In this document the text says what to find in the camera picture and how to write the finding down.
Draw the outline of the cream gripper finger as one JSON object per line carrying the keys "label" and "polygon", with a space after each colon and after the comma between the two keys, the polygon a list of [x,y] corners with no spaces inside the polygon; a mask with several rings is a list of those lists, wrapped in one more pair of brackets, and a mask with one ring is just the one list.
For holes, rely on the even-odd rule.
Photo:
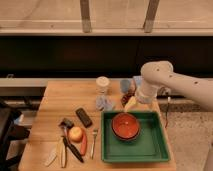
{"label": "cream gripper finger", "polygon": [[124,111],[128,112],[131,108],[133,108],[135,105],[137,104],[137,100],[135,96],[132,96],[129,101],[127,102],[127,104],[124,107]]}

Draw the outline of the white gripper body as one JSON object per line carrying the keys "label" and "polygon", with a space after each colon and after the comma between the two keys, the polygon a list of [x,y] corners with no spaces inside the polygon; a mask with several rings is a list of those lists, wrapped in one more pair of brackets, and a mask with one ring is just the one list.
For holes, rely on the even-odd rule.
{"label": "white gripper body", "polygon": [[150,104],[157,97],[158,89],[146,81],[137,87],[135,97],[142,104]]}

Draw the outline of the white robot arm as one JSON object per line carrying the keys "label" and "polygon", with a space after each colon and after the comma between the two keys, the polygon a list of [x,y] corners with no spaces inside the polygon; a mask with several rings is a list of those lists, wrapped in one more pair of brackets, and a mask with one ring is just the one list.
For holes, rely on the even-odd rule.
{"label": "white robot arm", "polygon": [[141,67],[141,84],[136,88],[137,103],[151,104],[161,87],[168,87],[213,112],[213,81],[178,74],[169,61],[145,63]]}

